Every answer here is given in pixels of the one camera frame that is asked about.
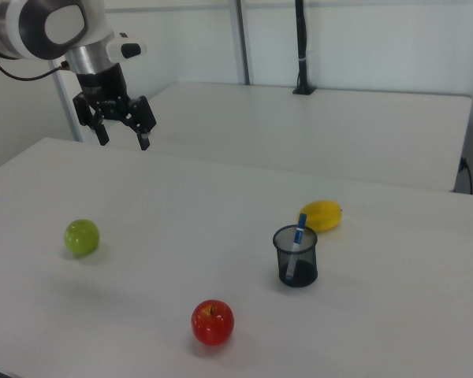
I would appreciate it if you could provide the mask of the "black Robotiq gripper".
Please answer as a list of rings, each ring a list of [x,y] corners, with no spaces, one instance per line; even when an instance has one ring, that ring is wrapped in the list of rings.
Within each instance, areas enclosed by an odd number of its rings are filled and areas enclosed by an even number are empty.
[[[76,78],[81,87],[73,98],[77,119],[96,134],[101,146],[110,141],[103,120],[115,119],[110,113],[113,110],[136,134],[140,149],[149,148],[149,136],[157,124],[155,115],[146,97],[130,99],[120,64],[97,73],[76,74]]]

